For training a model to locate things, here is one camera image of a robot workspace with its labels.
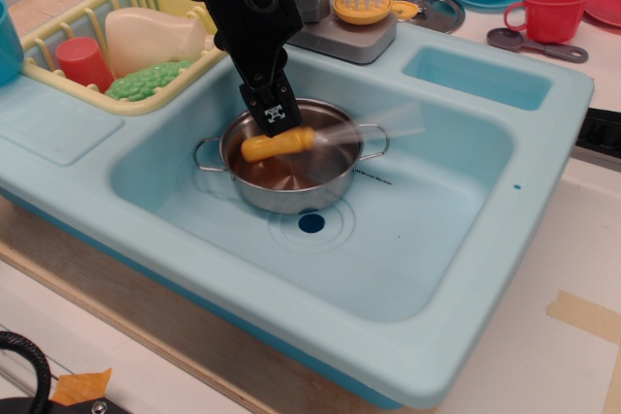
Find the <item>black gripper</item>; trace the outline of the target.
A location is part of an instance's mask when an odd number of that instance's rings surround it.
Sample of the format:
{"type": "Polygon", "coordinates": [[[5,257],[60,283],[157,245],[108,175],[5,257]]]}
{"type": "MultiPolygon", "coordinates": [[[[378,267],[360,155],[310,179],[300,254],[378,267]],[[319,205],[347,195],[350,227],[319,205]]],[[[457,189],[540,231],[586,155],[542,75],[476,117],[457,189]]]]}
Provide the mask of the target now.
{"type": "Polygon", "coordinates": [[[193,1],[207,7],[216,46],[231,56],[244,80],[240,92],[262,132],[274,137],[300,126],[297,100],[282,72],[283,46],[303,26],[294,0],[193,1]]]}

